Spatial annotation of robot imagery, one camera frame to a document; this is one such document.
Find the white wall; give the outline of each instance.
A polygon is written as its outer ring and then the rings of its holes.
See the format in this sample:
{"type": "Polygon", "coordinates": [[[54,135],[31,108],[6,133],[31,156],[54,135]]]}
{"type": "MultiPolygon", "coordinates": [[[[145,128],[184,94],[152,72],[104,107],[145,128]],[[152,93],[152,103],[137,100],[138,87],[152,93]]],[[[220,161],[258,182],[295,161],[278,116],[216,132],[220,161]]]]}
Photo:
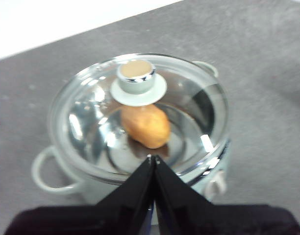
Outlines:
{"type": "Polygon", "coordinates": [[[0,59],[180,0],[0,0],[0,59]]]}

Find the metal knob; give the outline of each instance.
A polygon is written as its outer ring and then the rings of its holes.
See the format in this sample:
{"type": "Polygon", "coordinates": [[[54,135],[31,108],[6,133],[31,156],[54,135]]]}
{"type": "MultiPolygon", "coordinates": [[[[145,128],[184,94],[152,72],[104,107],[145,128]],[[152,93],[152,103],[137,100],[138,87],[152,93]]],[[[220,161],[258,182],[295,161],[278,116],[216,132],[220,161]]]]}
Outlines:
{"type": "Polygon", "coordinates": [[[129,94],[143,94],[155,81],[155,67],[145,60],[132,60],[118,68],[119,86],[129,94]]]}

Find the gray countertop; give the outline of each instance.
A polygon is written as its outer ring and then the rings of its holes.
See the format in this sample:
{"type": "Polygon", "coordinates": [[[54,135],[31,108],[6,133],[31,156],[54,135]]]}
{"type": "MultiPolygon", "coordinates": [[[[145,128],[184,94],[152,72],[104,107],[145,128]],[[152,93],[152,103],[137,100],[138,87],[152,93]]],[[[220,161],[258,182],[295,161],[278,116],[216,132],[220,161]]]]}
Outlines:
{"type": "MultiPolygon", "coordinates": [[[[84,203],[31,179],[33,159],[50,145],[49,106],[78,71],[132,52],[218,68],[233,150],[228,191],[215,203],[281,206],[300,222],[300,4],[186,0],[0,60],[0,235],[21,210],[84,203]]],[[[56,167],[43,174],[53,186],[67,181],[56,167]]]]}

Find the white pot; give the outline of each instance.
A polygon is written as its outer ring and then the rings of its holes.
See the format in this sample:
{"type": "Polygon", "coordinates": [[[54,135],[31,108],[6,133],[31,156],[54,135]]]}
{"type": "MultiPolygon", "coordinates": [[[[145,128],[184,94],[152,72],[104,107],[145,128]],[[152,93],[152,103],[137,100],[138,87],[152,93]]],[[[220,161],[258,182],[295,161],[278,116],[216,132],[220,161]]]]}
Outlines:
{"type": "Polygon", "coordinates": [[[117,146],[118,142],[127,144],[127,136],[124,136],[123,140],[121,136],[117,136],[122,134],[122,129],[117,130],[118,134],[114,129],[110,131],[109,127],[105,127],[105,123],[111,119],[112,115],[108,113],[108,108],[116,110],[120,105],[112,99],[109,92],[115,77],[112,75],[108,77],[106,74],[110,74],[110,71],[116,74],[118,65],[134,58],[154,63],[167,81],[167,93],[157,105],[161,107],[162,104],[175,102],[175,107],[180,107],[182,110],[179,112],[175,111],[175,108],[164,110],[169,119],[174,120],[180,126],[180,131],[183,131],[181,134],[184,136],[178,139],[177,133],[174,134],[176,137],[172,135],[171,141],[176,140],[176,144],[168,143],[167,152],[166,149],[158,150],[161,151],[159,154],[167,155],[166,161],[175,173],[198,193],[205,195],[207,199],[210,200],[217,193],[224,193],[226,190],[225,175],[229,161],[228,111],[226,97],[216,80],[218,72],[212,65],[205,62],[194,62],[195,65],[160,54],[123,55],[92,65],[79,72],[61,90],[53,103],[49,115],[49,134],[54,145],[44,149],[34,160],[32,164],[33,180],[41,189],[49,193],[58,195],[80,193],[88,204],[96,204],[122,184],[129,177],[129,173],[133,172],[143,161],[143,159],[138,159],[132,168],[126,165],[127,162],[134,161],[136,151],[140,155],[147,150],[140,146],[135,147],[134,150],[127,150],[122,143],[117,146]],[[205,99],[201,103],[200,96],[195,97],[200,91],[203,91],[202,97],[205,99]],[[206,108],[212,109],[211,118],[200,117],[200,109],[205,114],[208,111],[206,108]],[[183,110],[189,112],[185,118],[180,116],[184,112],[183,110]],[[209,125],[206,127],[206,131],[199,134],[198,139],[194,141],[191,141],[192,135],[194,136],[192,132],[200,132],[202,127],[196,124],[194,127],[199,128],[196,130],[186,124],[187,121],[196,121],[192,117],[197,118],[199,125],[209,125]],[[114,138],[112,145],[107,136],[103,136],[102,141],[99,139],[100,142],[97,141],[97,132],[101,132],[102,136],[108,132],[112,133],[114,138]],[[107,146],[108,152],[105,153],[104,149],[99,149],[100,145],[107,146]],[[177,159],[175,160],[173,155],[178,155],[179,152],[185,155],[182,159],[184,163],[175,163],[177,159]],[[105,154],[108,157],[111,156],[111,165],[102,162],[105,154]],[[47,185],[42,180],[40,171],[44,161],[49,158],[55,158],[62,171],[74,183],[61,188],[47,185]]]}

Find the potato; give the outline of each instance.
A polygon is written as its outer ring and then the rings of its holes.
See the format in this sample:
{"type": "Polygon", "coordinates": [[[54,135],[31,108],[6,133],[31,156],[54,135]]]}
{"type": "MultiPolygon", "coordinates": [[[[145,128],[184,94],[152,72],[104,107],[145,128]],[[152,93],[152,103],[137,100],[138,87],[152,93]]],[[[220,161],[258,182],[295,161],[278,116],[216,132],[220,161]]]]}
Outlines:
{"type": "Polygon", "coordinates": [[[170,137],[170,123],[166,114],[155,105],[121,107],[121,122],[127,133],[147,148],[159,148],[170,137]]]}

